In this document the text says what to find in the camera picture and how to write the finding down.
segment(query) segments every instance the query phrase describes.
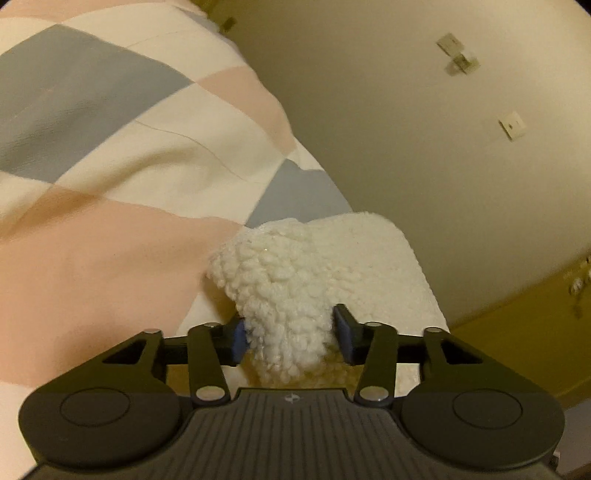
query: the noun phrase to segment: ridged black surface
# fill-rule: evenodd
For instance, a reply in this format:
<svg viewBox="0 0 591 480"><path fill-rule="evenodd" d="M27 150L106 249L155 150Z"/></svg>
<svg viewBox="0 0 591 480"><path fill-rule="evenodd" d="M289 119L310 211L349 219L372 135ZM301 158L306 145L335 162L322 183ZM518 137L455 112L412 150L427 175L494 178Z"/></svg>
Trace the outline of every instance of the ridged black surface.
<svg viewBox="0 0 591 480"><path fill-rule="evenodd" d="M142 464L102 473L64 472L42 466L28 477L30 480L84 478L549 480L559 477L542 465L502 473L471 472L446 465L409 442L387 411L357 406L340 390L243 390L226 406L197 410L185 431L168 449Z"/></svg>

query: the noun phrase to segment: wall plate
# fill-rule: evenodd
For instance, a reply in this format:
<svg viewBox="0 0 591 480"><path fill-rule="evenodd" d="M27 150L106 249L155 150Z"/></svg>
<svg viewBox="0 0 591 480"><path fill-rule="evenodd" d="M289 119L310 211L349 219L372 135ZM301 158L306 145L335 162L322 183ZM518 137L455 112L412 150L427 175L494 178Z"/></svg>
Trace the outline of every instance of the wall plate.
<svg viewBox="0 0 591 480"><path fill-rule="evenodd" d="M464 49L463 43L453 33L441 37L437 45L452 58L456 57Z"/></svg>
<svg viewBox="0 0 591 480"><path fill-rule="evenodd" d="M525 122L517 112L511 112L505 118L499 120L499 123L511 140L517 140L519 137L523 137L527 130Z"/></svg>

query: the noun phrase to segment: yellow wall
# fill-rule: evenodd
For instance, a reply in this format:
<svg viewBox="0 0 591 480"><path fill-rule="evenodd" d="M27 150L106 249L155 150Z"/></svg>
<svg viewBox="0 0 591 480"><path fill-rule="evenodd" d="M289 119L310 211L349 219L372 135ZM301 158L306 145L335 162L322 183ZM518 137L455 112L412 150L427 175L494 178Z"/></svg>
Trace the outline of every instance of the yellow wall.
<svg viewBox="0 0 591 480"><path fill-rule="evenodd" d="M228 37L450 323L591 247L591 17L574 0L221 0ZM482 66L446 73L453 32ZM511 143L497 119L529 126Z"/></svg>

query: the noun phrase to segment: patterned bedsheet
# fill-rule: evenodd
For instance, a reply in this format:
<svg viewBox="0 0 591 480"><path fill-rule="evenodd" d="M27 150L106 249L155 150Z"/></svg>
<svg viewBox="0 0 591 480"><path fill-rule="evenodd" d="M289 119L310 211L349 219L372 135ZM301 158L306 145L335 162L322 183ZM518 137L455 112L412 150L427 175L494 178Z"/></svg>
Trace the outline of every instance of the patterned bedsheet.
<svg viewBox="0 0 591 480"><path fill-rule="evenodd" d="M0 10L0 478L36 386L146 327L232 313L204 278L244 227L349 211L188 0Z"/></svg>

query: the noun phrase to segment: white fleece blanket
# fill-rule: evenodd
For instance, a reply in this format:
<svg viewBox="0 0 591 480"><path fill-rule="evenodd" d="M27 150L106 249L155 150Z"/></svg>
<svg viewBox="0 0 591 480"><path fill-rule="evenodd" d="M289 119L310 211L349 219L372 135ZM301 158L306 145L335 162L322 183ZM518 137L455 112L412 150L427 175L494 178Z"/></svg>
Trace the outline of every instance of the white fleece blanket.
<svg viewBox="0 0 591 480"><path fill-rule="evenodd" d="M343 363L331 330L336 303L404 335L447 330L404 234L372 213L245 230L214 255L208 276L245 318L249 361L266 387L355 386L361 370ZM416 365L399 365L396 395L418 382Z"/></svg>

